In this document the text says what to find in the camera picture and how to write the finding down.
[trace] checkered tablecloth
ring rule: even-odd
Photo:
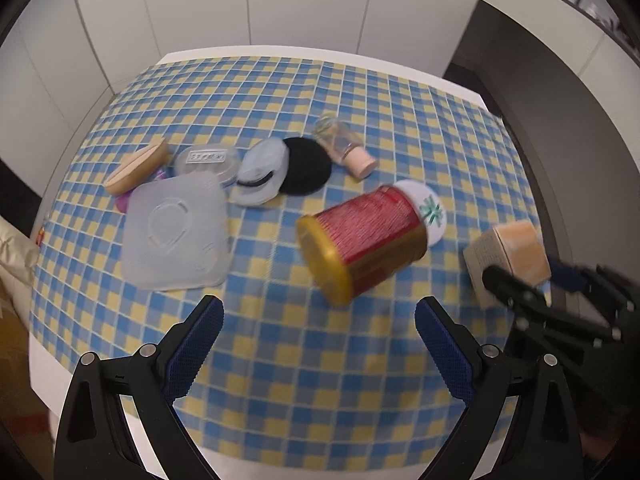
[[[101,186],[126,153],[164,137],[175,153],[241,150],[305,135],[326,111],[363,135],[380,169],[363,182],[335,167],[327,186],[261,208],[228,204],[233,263],[219,288],[149,292],[122,279],[125,217]],[[425,181],[447,209],[445,237],[347,309],[330,308],[297,250],[294,223],[381,184]],[[504,127],[435,88],[308,59],[243,57],[153,66],[111,103],[80,147],[45,226],[31,316],[68,370],[79,355],[131,354],[157,342],[203,294],[225,323],[177,412],[196,443],[272,465],[365,470],[426,462],[463,410],[415,331],[436,296],[479,342],[502,345],[503,308],[481,310],[462,249],[536,207]],[[497,433],[504,431],[504,414]]]

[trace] pink bottle cap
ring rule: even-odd
[[[378,161],[362,146],[356,146],[344,157],[344,165],[355,178],[367,178],[378,167]]]

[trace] blue gripper pad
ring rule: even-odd
[[[211,298],[166,364],[162,395],[169,404],[188,393],[222,329],[224,319],[222,301],[215,296]]]
[[[450,325],[455,327],[444,309],[440,309]],[[474,398],[473,368],[427,298],[423,298],[415,306],[415,327],[451,395],[463,400],[468,406]]]

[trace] metal bolt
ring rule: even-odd
[[[82,354],[82,357],[80,358],[80,362],[83,365],[90,365],[91,363],[94,362],[95,359],[95,355],[93,352],[87,352],[86,354]]]
[[[498,357],[500,355],[500,350],[498,350],[497,346],[494,345],[482,345],[482,353],[487,357]]]
[[[549,366],[556,366],[558,364],[558,359],[553,354],[545,354],[543,359],[545,360],[545,363],[548,364]]]
[[[529,328],[529,320],[524,317],[519,317],[516,319],[516,328],[521,332],[524,332],[527,328]]]
[[[151,343],[142,345],[138,352],[140,352],[140,355],[142,355],[142,357],[151,357],[156,353],[156,345],[152,345]]]

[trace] clear bottle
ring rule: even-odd
[[[368,177],[378,167],[378,161],[364,149],[358,136],[333,114],[318,119],[313,135],[331,159],[357,179]]]

